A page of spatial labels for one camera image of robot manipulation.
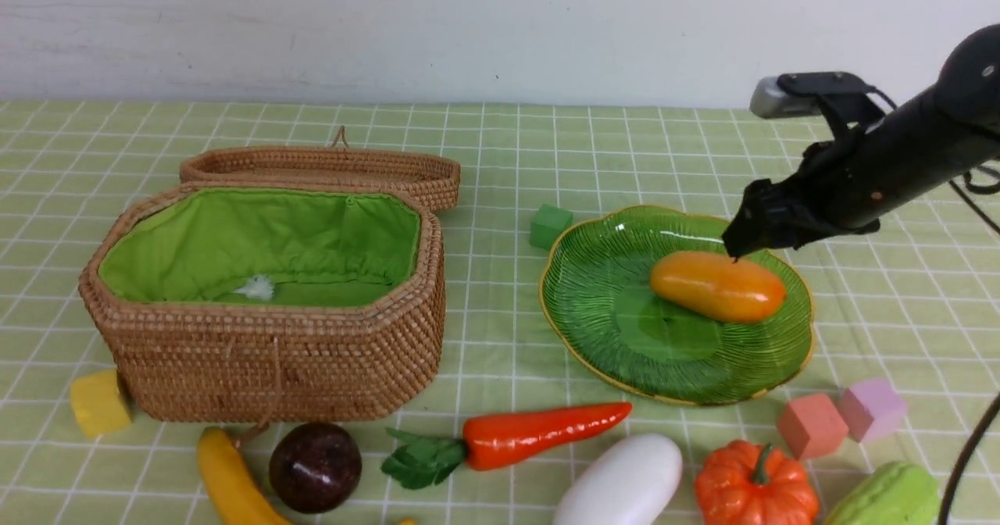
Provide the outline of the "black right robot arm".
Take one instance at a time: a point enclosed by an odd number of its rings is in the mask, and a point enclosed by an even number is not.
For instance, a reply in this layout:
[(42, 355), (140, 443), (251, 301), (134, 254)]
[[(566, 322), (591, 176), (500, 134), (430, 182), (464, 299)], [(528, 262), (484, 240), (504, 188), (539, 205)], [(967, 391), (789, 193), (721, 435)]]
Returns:
[(832, 133), (804, 151), (781, 182), (754, 180), (723, 232), (728, 255), (802, 248), (846, 234), (872, 234), (882, 216), (973, 170), (999, 151), (999, 29), (975, 31), (937, 80), (884, 111), (877, 87), (828, 70), (765, 77), (750, 110), (765, 120), (822, 116)]

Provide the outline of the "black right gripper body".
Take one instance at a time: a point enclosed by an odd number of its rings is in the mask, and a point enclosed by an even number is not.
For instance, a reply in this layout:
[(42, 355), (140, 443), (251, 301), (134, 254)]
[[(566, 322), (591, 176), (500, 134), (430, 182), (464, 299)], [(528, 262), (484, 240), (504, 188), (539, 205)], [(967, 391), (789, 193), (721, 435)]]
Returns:
[(923, 193), (923, 121), (895, 111), (871, 126), (811, 144), (781, 182), (754, 180), (723, 233), (732, 258), (870, 234), (882, 216)]

